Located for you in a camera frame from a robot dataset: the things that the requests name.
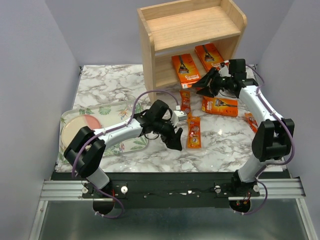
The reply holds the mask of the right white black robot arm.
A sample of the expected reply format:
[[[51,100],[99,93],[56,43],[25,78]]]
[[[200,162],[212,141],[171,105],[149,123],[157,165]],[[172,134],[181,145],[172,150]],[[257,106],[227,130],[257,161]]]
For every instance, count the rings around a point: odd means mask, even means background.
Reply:
[[[192,84],[199,88],[198,95],[216,97],[220,91],[227,90],[243,102],[258,124],[252,140],[252,155],[232,176],[230,191],[241,196],[258,180],[267,166],[282,166],[281,159],[289,156],[290,162],[295,153],[293,134],[295,123],[283,118],[269,104],[261,92],[261,85],[247,77],[245,59],[230,59],[228,75],[212,67],[200,80]]]

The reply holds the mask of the wooden two-tier shelf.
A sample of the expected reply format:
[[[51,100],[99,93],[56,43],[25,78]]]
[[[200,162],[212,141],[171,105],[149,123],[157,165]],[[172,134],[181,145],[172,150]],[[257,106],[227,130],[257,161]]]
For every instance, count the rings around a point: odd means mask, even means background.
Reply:
[[[195,55],[213,43],[224,60],[234,57],[248,21],[232,0],[177,0],[137,9],[144,84],[155,89],[178,84],[171,57]]]

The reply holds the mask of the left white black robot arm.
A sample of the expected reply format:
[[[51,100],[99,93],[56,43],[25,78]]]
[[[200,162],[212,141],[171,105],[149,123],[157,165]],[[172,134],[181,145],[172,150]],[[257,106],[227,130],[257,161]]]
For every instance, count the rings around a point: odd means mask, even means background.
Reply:
[[[178,122],[186,113],[175,110],[162,100],[156,100],[149,109],[133,114],[130,119],[110,127],[90,129],[82,127],[65,149],[63,156],[72,165],[71,173],[87,179],[93,191],[101,198],[111,191],[110,178],[100,168],[105,150],[123,141],[153,133],[160,136],[168,149],[181,151],[182,128]]]

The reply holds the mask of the orange razor box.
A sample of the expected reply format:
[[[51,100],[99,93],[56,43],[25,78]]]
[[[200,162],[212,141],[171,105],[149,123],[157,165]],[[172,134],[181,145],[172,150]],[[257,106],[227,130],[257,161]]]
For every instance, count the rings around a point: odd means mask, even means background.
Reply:
[[[221,97],[202,97],[202,111],[227,117],[238,116],[238,101]]]
[[[183,89],[191,88],[201,79],[201,74],[190,53],[174,55],[171,61]]]
[[[205,72],[209,72],[211,68],[220,70],[225,66],[225,61],[220,55],[218,49],[213,43],[198,45],[194,48]]]

